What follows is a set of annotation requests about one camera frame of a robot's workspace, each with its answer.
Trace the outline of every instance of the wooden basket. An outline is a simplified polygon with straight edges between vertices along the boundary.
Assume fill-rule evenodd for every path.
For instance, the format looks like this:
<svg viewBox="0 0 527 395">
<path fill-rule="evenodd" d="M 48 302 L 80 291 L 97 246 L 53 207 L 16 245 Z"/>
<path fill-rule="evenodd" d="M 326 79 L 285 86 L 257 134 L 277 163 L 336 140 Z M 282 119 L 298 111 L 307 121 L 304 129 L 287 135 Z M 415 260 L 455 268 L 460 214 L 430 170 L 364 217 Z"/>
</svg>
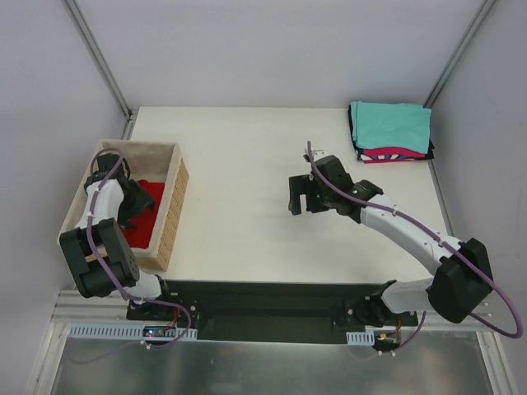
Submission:
<svg viewBox="0 0 527 395">
<path fill-rule="evenodd" d="M 165 183 L 148 248 L 132 249 L 132 252 L 136 256 L 139 267 L 166 271 L 174 248 L 184 193 L 189 181 L 189 172 L 181 157 L 180 146 L 175 143 L 105 139 L 98 142 L 94 156 L 98 151 L 111 147 L 119 148 L 123 152 L 130 165 L 133 179 Z M 86 192 L 83 185 L 90 173 L 89 167 L 86 168 L 59 234 L 73 229 L 81 219 L 86 205 Z"/>
</svg>

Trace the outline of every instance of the white table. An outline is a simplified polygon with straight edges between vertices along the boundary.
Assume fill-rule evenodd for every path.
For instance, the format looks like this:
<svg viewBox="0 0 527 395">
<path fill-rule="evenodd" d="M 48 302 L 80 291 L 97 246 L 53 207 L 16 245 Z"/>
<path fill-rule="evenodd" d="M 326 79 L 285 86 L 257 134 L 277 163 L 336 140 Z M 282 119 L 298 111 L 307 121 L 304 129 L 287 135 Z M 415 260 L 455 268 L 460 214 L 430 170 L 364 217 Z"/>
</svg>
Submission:
<svg viewBox="0 0 527 395">
<path fill-rule="evenodd" d="M 383 235 L 335 211 L 292 216 L 288 177 L 307 174 L 307 140 L 356 181 L 380 186 L 445 231 L 426 162 L 365 165 L 345 109 L 142 107 L 133 140 L 177 142 L 190 180 L 169 279 L 383 283 L 429 277 Z"/>
</svg>

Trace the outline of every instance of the black mounting plate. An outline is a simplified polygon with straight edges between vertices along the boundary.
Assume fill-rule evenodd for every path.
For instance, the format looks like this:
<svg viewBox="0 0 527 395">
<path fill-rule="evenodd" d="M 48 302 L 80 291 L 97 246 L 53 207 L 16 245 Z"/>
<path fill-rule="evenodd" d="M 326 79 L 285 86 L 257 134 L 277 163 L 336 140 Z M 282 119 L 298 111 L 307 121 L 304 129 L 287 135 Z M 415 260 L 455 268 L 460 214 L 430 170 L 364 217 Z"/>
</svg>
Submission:
<svg viewBox="0 0 527 395">
<path fill-rule="evenodd" d="M 233 342 L 346 344 L 346 332 L 362 332 L 353 308 L 382 284 L 296 284 L 215 281 L 165 281 L 165 300 L 192 315 L 198 339 Z M 155 304 L 130 304 L 126 318 L 165 321 L 174 310 Z M 400 314 L 404 326 L 415 315 Z M 178 327 L 184 328 L 183 313 Z M 386 325 L 397 325 L 397 315 Z"/>
</svg>

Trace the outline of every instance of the folded clothes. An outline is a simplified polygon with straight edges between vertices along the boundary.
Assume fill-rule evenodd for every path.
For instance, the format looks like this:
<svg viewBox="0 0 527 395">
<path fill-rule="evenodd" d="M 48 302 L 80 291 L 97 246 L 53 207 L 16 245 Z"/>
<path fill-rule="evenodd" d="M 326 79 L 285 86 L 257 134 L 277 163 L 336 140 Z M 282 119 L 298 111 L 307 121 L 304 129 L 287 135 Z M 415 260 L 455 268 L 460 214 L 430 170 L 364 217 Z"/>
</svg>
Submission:
<svg viewBox="0 0 527 395">
<path fill-rule="evenodd" d="M 353 101 L 352 139 L 363 149 L 397 146 L 427 153 L 431 110 L 421 105 L 364 103 Z"/>
<path fill-rule="evenodd" d="M 352 106 L 350 105 L 347 109 L 347 115 L 349 117 L 350 132 L 353 137 L 353 120 L 352 120 Z M 357 159 L 362 160 L 364 163 L 385 163 L 385 162 L 402 162 L 409 160 L 430 160 L 434 159 L 434 145 L 428 141 L 428 151 L 426 154 L 406 150 L 400 147 L 383 147 L 375 150 L 367 150 L 357 146 L 355 140 L 352 138 L 353 148 L 357 154 Z"/>
</svg>

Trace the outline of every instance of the white wall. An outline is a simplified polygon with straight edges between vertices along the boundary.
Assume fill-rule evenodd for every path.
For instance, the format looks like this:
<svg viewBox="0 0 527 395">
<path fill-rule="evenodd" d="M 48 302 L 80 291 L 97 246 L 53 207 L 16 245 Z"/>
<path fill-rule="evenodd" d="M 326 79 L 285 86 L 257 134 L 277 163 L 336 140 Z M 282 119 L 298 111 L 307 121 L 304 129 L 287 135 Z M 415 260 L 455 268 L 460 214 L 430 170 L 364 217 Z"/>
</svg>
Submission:
<svg viewBox="0 0 527 395">
<path fill-rule="evenodd" d="M 527 322 L 527 2 L 501 0 L 432 111 L 436 164 L 456 235 L 487 245 Z M 497 321 L 513 330 L 504 304 Z M 527 339 L 504 339 L 520 393 Z"/>
<path fill-rule="evenodd" d="M 424 103 L 482 0 L 79 0 L 141 105 Z"/>
<path fill-rule="evenodd" d="M 58 230 L 124 119 L 58 0 L 0 2 L 0 393 L 25 391 L 59 290 Z"/>
</svg>

